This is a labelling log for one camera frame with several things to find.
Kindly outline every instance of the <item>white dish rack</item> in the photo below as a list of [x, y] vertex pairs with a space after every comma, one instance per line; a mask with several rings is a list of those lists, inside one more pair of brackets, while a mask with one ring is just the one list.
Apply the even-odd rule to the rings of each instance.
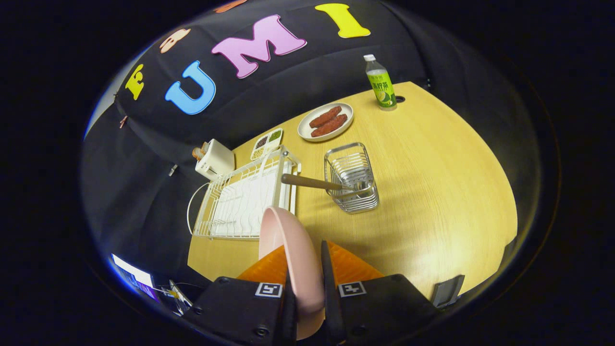
[[[301, 162], [280, 145], [269, 154], [206, 183], [188, 203], [188, 230], [196, 236], [226, 239], [258, 239], [265, 208], [278, 206], [295, 213], [296, 186], [281, 176], [299, 174]], [[196, 193], [207, 186], [199, 214], [190, 228], [188, 213]]]

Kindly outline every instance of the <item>plastic bottle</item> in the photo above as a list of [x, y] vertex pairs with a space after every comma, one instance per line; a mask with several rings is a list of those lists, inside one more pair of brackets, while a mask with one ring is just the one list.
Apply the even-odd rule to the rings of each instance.
[[380, 65], [374, 55], [364, 55], [363, 58], [367, 62], [365, 72], [370, 80], [371, 87], [376, 94], [378, 105], [383, 111], [392, 111], [397, 108], [397, 100], [393, 91], [393, 84], [389, 77], [389, 73], [384, 66]]

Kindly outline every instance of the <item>letter m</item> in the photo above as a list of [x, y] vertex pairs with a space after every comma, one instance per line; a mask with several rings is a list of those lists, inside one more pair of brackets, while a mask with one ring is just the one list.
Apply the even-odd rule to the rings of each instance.
[[258, 68], [258, 63], [249, 62], [244, 56], [264, 62], [271, 59], [268, 43], [276, 48], [276, 55], [285, 55], [302, 48], [306, 40], [298, 39], [280, 23], [280, 16], [270, 15], [254, 23], [254, 39], [227, 38], [218, 43], [212, 53], [224, 55], [236, 68], [237, 77], [246, 78]]

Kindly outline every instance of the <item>pink plate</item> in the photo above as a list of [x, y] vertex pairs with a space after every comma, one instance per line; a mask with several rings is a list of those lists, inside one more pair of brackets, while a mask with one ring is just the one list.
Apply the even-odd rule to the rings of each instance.
[[281, 245], [297, 299], [297, 340], [301, 340], [317, 332], [325, 319], [322, 267], [301, 222], [286, 209], [268, 207], [261, 223], [258, 259]]

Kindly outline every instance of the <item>monitor screen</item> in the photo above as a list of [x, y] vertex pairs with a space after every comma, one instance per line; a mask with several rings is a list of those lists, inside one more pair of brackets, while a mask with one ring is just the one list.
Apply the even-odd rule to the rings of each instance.
[[152, 297], [156, 302], [160, 302], [156, 290], [153, 288], [154, 282], [152, 276], [149, 273], [133, 267], [114, 254], [111, 254], [111, 258], [117, 266], [117, 271], [124, 277], [126, 282], [132, 283], [135, 287]]

